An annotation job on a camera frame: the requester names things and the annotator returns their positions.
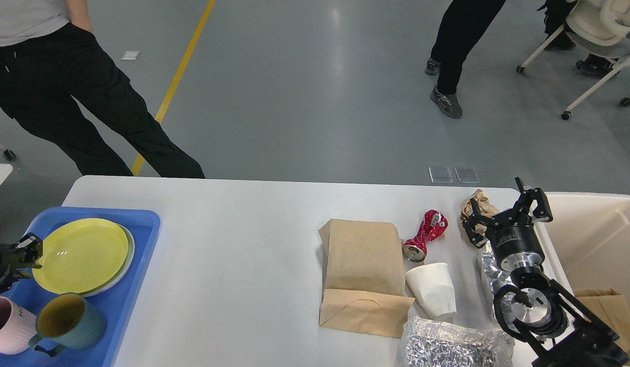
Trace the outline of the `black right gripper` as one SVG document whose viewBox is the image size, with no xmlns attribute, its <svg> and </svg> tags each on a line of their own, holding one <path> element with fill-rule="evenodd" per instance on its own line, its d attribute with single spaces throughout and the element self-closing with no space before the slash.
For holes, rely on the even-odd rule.
<svg viewBox="0 0 630 367">
<path fill-rule="evenodd" d="M 519 198 L 511 209 L 507 211 L 509 227 L 494 228 L 496 215 L 486 218 L 480 214 L 478 203 L 469 200 L 472 213 L 463 221 L 462 228 L 475 246 L 478 244 L 478 236 L 474 231 L 476 224 L 487 227 L 485 231 L 486 242 L 489 240 L 492 246 L 499 269 L 513 272 L 521 267 L 540 267 L 545 260 L 545 253 L 534 230 L 534 223 L 551 222 L 553 215 L 546 194 L 541 188 L 532 188 L 524 185 L 520 177 L 515 178 Z"/>
</svg>

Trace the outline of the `crumpled foil under arm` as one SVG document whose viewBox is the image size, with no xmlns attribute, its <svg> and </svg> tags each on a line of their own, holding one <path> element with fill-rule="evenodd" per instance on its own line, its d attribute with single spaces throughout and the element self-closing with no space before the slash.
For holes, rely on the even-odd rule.
<svg viewBox="0 0 630 367">
<path fill-rule="evenodd" d="M 489 241 L 480 248 L 477 256 L 478 269 L 480 271 L 481 284 L 484 290 L 488 312 L 492 321 L 496 322 L 493 299 L 504 285 L 513 285 L 509 272 L 501 270 L 497 266 L 496 257 Z"/>
</svg>

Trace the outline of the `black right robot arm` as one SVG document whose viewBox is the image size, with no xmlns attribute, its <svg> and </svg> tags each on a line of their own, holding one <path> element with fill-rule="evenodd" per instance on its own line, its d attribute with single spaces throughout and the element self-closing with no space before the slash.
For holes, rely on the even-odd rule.
<svg viewBox="0 0 630 367">
<path fill-rule="evenodd" d="M 543 252 L 534 231 L 551 222 L 552 211 L 541 188 L 516 178 L 520 195 L 506 211 L 487 215 L 476 198 L 461 220 L 476 248 L 489 245 L 496 267 L 509 276 L 493 296 L 494 316 L 509 336 L 530 345 L 534 366 L 623 366 L 629 358 L 618 334 L 564 286 L 543 271 Z"/>
</svg>

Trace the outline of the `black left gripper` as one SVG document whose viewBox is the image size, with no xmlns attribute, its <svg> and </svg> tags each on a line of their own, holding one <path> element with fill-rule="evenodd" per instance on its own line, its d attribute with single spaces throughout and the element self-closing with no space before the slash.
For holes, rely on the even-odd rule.
<svg viewBox="0 0 630 367">
<path fill-rule="evenodd" d="M 0 294 L 22 279 L 33 279 L 27 269 L 40 269 L 38 260 L 43 255 L 43 241 L 33 233 L 26 233 L 17 246 L 0 243 Z"/>
</svg>

